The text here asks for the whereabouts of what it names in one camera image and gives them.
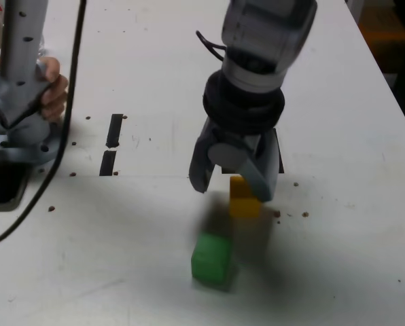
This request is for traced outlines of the person's hand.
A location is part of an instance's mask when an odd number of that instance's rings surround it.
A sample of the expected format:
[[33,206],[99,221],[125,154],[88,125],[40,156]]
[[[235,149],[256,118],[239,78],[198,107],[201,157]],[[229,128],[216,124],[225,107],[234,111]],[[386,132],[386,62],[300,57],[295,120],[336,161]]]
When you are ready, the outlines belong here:
[[46,66],[46,79],[50,87],[41,98],[41,114],[49,122],[57,122],[65,111],[68,79],[60,74],[60,63],[52,57],[41,58]]

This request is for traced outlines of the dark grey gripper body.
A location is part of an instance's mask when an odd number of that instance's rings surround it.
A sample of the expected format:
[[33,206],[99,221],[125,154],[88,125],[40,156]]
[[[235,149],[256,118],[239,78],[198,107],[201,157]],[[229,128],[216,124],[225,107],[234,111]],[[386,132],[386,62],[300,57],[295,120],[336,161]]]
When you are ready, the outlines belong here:
[[243,135],[227,131],[217,125],[217,143],[210,148],[211,160],[256,159],[261,135]]

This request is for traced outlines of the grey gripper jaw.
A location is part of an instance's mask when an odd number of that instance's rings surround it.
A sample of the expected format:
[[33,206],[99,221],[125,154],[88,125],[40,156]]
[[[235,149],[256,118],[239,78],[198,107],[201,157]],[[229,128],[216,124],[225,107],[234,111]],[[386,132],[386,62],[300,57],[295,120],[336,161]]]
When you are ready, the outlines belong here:
[[217,125],[208,117],[194,146],[189,179],[192,187],[200,193],[207,191],[215,167],[209,158],[209,150],[217,143],[216,130]]
[[275,193],[280,167],[279,144],[275,132],[226,139],[208,150],[210,161],[242,176],[260,202],[270,202]]

